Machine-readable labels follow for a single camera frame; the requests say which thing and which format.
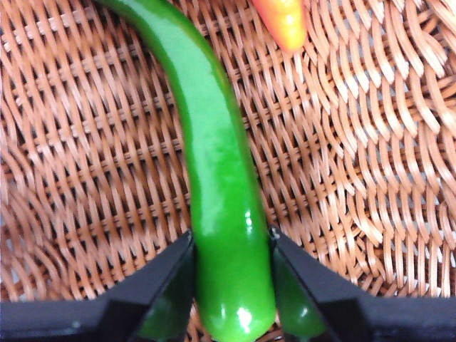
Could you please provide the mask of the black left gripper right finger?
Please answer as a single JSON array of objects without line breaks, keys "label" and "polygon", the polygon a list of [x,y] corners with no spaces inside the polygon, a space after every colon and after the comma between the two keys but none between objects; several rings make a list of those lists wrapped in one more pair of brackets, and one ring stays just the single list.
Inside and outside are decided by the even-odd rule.
[{"label": "black left gripper right finger", "polygon": [[270,229],[286,341],[454,341],[455,298],[376,297]]}]

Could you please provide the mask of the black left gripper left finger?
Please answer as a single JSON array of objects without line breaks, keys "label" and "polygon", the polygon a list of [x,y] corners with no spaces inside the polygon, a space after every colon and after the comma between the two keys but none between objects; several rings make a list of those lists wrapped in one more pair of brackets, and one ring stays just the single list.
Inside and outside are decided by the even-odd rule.
[{"label": "black left gripper left finger", "polygon": [[2,341],[183,341],[194,296],[186,232],[96,299],[1,304]]}]

